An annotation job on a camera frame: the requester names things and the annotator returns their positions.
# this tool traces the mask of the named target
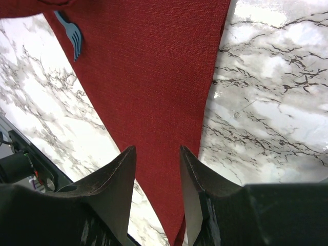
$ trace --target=gray marble veining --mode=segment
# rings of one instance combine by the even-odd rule
[[[328,6],[238,1],[230,9],[199,158],[238,183],[328,176]]]

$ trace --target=white marble surface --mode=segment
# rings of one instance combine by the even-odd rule
[[[327,6],[232,1],[201,161],[239,184],[328,176]],[[0,20],[0,113],[73,181],[119,154],[42,15]],[[137,183],[129,233],[168,245]]]
[[[200,160],[241,185],[327,178],[327,2],[233,6],[204,114]]]

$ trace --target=red fabric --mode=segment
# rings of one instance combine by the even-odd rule
[[[26,17],[49,10],[62,10],[75,2],[76,0],[3,0],[0,18]]]
[[[65,9],[84,36],[75,63],[64,28],[45,13],[119,149],[137,146],[136,178],[170,245],[185,231],[179,146],[198,153],[229,2],[80,0]]]

